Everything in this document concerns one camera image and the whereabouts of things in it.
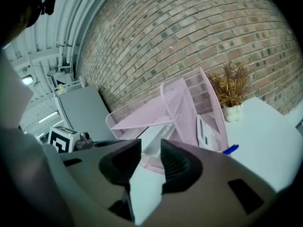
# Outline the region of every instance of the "ceiling light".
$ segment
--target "ceiling light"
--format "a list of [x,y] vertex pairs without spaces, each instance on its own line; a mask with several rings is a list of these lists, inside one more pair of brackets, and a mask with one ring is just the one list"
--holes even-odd
[[31,75],[22,78],[22,81],[25,85],[31,84],[34,80]]
[[46,120],[46,119],[48,119],[48,118],[54,116],[54,115],[57,114],[57,113],[58,113],[58,112],[54,112],[54,113],[50,114],[49,116],[46,116],[44,119],[40,120],[39,123],[41,123],[41,122],[43,122],[44,120]]
[[56,126],[57,124],[60,124],[61,122],[63,122],[63,120],[61,120],[61,121],[58,122],[58,123],[55,123],[55,124],[53,125],[53,127]]
[[42,135],[44,135],[44,133],[42,133],[39,136],[37,136],[36,139],[40,138]]

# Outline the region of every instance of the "brick wall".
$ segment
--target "brick wall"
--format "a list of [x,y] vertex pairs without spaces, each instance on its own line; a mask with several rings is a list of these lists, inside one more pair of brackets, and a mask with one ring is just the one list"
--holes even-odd
[[86,35],[80,74],[110,110],[197,67],[228,58],[252,72],[251,96],[282,114],[303,98],[299,46],[271,0],[108,0]]

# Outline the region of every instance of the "ceiling pipe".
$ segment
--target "ceiling pipe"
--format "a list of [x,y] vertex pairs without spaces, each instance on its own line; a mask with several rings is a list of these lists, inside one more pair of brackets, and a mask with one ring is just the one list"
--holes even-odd
[[78,11],[78,7],[79,7],[81,2],[82,2],[82,0],[77,0],[76,5],[72,9],[71,17],[70,17],[70,20],[69,20],[68,26],[67,26],[67,31],[68,32],[65,34],[65,41],[68,41],[69,32],[71,31],[71,26],[72,26],[72,23],[73,23],[73,18],[75,17],[75,14]]
[[86,10],[85,10],[85,12],[84,12],[84,14],[83,14],[83,16],[82,16],[80,22],[78,23],[77,31],[76,31],[75,36],[74,36],[74,38],[73,38],[72,47],[68,47],[68,49],[71,49],[71,52],[70,52],[70,54],[69,54],[68,51],[67,51],[66,61],[68,61],[68,58],[69,58],[69,56],[70,56],[71,65],[73,65],[73,56],[74,56],[73,53],[74,53],[74,49],[75,49],[75,45],[76,45],[76,40],[77,40],[78,35],[79,35],[79,33],[80,33],[82,24],[83,24],[83,22],[84,22],[84,20],[85,20],[85,18],[86,18],[86,16],[87,16],[87,14],[88,14],[90,8],[93,6],[93,4],[94,4],[95,1],[96,1],[96,0],[91,0],[91,1],[89,2],[89,5],[87,6],[87,8],[86,8]]
[[86,8],[88,2],[89,2],[89,0],[82,0],[81,4],[77,10],[75,19],[71,26],[71,32],[70,32],[70,36],[69,36],[69,40],[68,40],[68,44],[67,44],[68,47],[67,47],[67,56],[66,56],[66,63],[68,63],[68,64],[71,62],[71,48],[73,46],[76,29],[79,25],[80,19],[83,18],[82,13],[83,13],[84,9]]
[[[80,45],[79,45],[79,49],[78,49],[78,57],[77,57],[77,60],[76,60],[76,67],[75,67],[75,78],[79,78],[80,75],[79,75],[79,61],[80,61],[80,58],[79,58],[79,55],[81,53],[81,50],[82,50],[82,46],[83,46],[83,42],[84,42],[84,39],[85,39],[85,35],[87,34],[87,31],[89,29],[89,26],[92,22],[92,20],[94,19],[94,17],[96,16],[96,13],[98,12],[99,8],[101,7],[101,5],[104,3],[105,0],[100,0],[98,1],[98,4],[95,6],[95,10],[93,11],[93,13],[91,14],[90,18],[86,18],[86,25],[85,25],[85,29],[83,31],[83,36],[81,38],[81,42],[80,42]],[[75,60],[74,58],[74,54],[72,53],[71,54],[72,58],[71,58],[71,65],[73,65],[73,61]]]
[[53,10],[53,16],[52,18],[54,19],[51,19],[51,24],[50,24],[50,27],[52,29],[50,29],[49,33],[47,33],[47,37],[48,37],[48,40],[50,40],[50,46],[49,47],[52,47],[52,48],[56,48],[57,45],[58,45],[58,35],[59,35],[59,25],[60,25],[60,21],[62,20],[62,13],[63,13],[63,10],[64,10],[64,5],[65,5],[65,1],[66,0],[57,0],[57,2],[55,3],[55,7],[54,7],[54,10]]
[[65,34],[67,31],[67,25],[69,23],[72,9],[75,7],[77,0],[66,0],[64,10],[62,13],[62,22],[60,23],[59,31],[59,64],[58,67],[63,64],[63,49],[65,46]]

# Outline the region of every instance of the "potted plant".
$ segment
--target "potted plant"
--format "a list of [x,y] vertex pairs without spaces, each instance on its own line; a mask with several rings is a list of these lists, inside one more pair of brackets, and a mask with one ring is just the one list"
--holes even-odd
[[224,106],[224,116],[228,122],[240,120],[243,117],[241,103],[244,101],[249,85],[250,73],[245,63],[240,61],[224,63],[223,74],[207,75],[221,105]]

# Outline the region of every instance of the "pink wire basket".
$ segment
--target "pink wire basket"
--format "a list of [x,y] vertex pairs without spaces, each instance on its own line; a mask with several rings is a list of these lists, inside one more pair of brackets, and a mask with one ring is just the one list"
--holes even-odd
[[[146,95],[110,113],[106,123],[119,140],[139,137],[148,127],[173,123],[175,129],[170,140],[199,147],[197,116],[210,115],[213,119],[214,149],[228,148],[224,117],[215,92],[202,69],[193,70],[182,77],[161,83]],[[164,174],[160,157],[143,155],[140,165]]]

